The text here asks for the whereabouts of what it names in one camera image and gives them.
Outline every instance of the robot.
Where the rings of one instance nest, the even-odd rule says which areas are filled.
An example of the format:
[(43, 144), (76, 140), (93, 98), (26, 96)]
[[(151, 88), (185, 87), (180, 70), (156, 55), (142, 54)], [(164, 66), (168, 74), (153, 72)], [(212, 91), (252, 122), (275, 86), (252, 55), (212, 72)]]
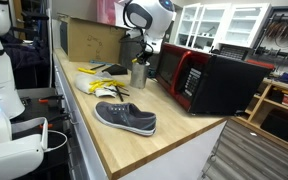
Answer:
[(124, 24), (127, 20), (135, 27), (127, 32), (130, 38), (140, 35), (143, 39), (143, 50), (137, 55), (139, 62), (146, 62), (153, 54), (158, 54), (165, 31), (175, 15), (174, 5), (170, 0), (130, 0), (124, 7)]
[[(138, 59), (146, 61), (152, 54), (159, 53), (165, 31), (173, 18), (173, 4), (169, 0), (133, 0), (127, 3), (124, 11), (135, 26), (129, 34), (144, 37), (143, 52)], [(0, 35), (7, 33), (9, 28), (8, 0), (0, 0)], [(55, 149), (47, 147), (48, 124), (45, 118), (10, 123), (10, 119), (24, 111), (12, 72), (10, 58), (0, 42), (0, 180), (14, 179), (33, 171), (41, 164), (44, 152)], [(43, 124), (42, 134), (12, 139), (13, 133), (39, 124)]]
[[(0, 35), (10, 28), (8, 1), (0, 0)], [(12, 65), (0, 42), (0, 179), (14, 179), (36, 169), (47, 149), (48, 129), (45, 118), (11, 124), (24, 106), (15, 89)], [(43, 124), (42, 134), (12, 139), (13, 133)]]

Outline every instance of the cabinet door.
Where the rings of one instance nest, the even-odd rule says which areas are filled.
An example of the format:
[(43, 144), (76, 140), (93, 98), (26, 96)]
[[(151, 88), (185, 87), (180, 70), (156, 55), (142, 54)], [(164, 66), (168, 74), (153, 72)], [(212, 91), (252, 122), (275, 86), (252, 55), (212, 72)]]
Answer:
[(252, 48), (269, 8), (269, 3), (233, 5), (221, 43)]
[(193, 33), (198, 24), (196, 19), (199, 19), (199, 9), (200, 3), (184, 6), (174, 44), (186, 47), (191, 46)]
[(229, 3), (204, 5), (201, 16), (196, 22), (192, 48), (208, 52), (211, 46), (215, 46), (218, 32), (223, 28), (224, 17), (228, 14)]

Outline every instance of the sneaker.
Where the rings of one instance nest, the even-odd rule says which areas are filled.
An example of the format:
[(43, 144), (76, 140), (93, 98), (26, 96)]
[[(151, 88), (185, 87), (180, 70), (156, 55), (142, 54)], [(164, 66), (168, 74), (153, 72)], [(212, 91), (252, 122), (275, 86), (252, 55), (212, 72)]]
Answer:
[(95, 106), (95, 115), (99, 121), (111, 127), (125, 129), (143, 136), (151, 136), (155, 132), (155, 114), (142, 112), (132, 103), (99, 102)]

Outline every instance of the cardboard box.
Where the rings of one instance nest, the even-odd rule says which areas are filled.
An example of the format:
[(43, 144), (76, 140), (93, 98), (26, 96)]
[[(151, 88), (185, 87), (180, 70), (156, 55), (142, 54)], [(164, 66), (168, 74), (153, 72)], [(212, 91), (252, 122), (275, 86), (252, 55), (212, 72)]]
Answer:
[(67, 48), (70, 61), (118, 63), (120, 38), (126, 29), (68, 17)]

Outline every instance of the stainless steel cup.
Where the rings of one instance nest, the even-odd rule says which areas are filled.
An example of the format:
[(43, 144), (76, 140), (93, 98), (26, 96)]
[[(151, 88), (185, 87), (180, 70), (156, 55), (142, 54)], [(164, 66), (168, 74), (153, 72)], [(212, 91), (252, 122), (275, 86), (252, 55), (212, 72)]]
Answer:
[(149, 62), (146, 62), (145, 64), (133, 63), (130, 86), (144, 89), (149, 66)]

